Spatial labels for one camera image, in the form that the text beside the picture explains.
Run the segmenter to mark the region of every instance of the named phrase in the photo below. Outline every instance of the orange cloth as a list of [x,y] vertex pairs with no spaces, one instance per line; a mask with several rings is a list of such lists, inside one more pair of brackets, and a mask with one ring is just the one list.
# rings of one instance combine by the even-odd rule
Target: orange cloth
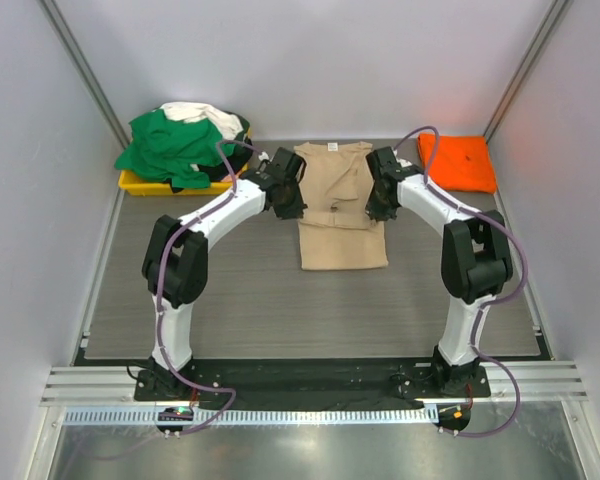
[[[418,136],[418,151],[425,167],[434,143],[431,133]],[[445,190],[496,193],[498,188],[484,137],[441,136],[429,175]]]

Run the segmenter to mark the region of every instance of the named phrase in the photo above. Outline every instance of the wall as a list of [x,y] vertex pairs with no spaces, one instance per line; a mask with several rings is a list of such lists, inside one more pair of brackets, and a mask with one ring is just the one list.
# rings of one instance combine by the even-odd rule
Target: wall
[[58,0],[122,123],[203,101],[259,139],[481,135],[550,0]]
[[22,478],[73,351],[118,153],[37,3],[0,2],[0,480]]
[[551,345],[600,419],[600,0],[573,2],[491,151]]

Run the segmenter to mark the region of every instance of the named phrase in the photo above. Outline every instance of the gray tabletop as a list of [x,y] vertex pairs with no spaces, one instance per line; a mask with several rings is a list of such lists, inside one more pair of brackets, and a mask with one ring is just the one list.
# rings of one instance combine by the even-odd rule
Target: gray tabletop
[[[367,140],[374,147],[393,144]],[[277,147],[303,143],[259,142]],[[415,142],[401,157],[419,163]],[[483,210],[491,195],[458,193]],[[142,260],[156,219],[200,208],[210,197],[127,195],[105,271],[87,358],[146,358],[154,311]],[[199,358],[428,356],[444,331],[449,298],[440,279],[440,237],[401,209],[386,225],[389,267],[308,272],[300,269],[298,227],[265,212],[241,224],[210,253],[209,282],[194,307],[191,345]],[[514,278],[505,293],[515,286]],[[535,355],[538,347],[522,297],[491,309],[484,351]]]

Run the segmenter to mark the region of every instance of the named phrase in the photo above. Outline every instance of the gray floor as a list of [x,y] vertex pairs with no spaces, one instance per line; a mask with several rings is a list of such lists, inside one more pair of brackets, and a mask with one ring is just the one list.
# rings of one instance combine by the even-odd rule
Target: gray floor
[[[261,142],[270,154],[301,142]],[[371,141],[374,146],[392,144]],[[415,143],[401,156],[417,161]],[[458,194],[483,210],[491,195]],[[155,220],[180,216],[209,197],[126,196],[90,331],[87,358],[146,358],[154,313],[140,274]],[[209,283],[194,309],[191,345],[205,358],[428,356],[444,330],[448,296],[440,279],[441,239],[406,209],[386,228],[389,267],[300,270],[298,229],[265,212],[240,225],[210,254]],[[486,353],[535,355],[522,298],[494,307]]]
[[[471,431],[501,424],[511,405],[476,404]],[[154,427],[63,427],[54,480],[584,480],[559,402],[523,403],[515,423],[484,439],[454,439],[432,425],[212,428],[180,440]]]

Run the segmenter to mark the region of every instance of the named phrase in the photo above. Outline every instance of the green garment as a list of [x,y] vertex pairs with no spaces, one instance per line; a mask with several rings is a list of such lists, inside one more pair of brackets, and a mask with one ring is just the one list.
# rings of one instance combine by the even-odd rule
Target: green garment
[[[222,163],[216,150],[222,134],[210,120],[175,122],[158,108],[132,120],[130,125],[133,141],[116,160],[118,170],[131,170],[150,182],[171,179],[174,188],[211,185],[206,173],[191,167],[191,164],[214,167]],[[226,144],[221,148],[228,157],[235,147]]]

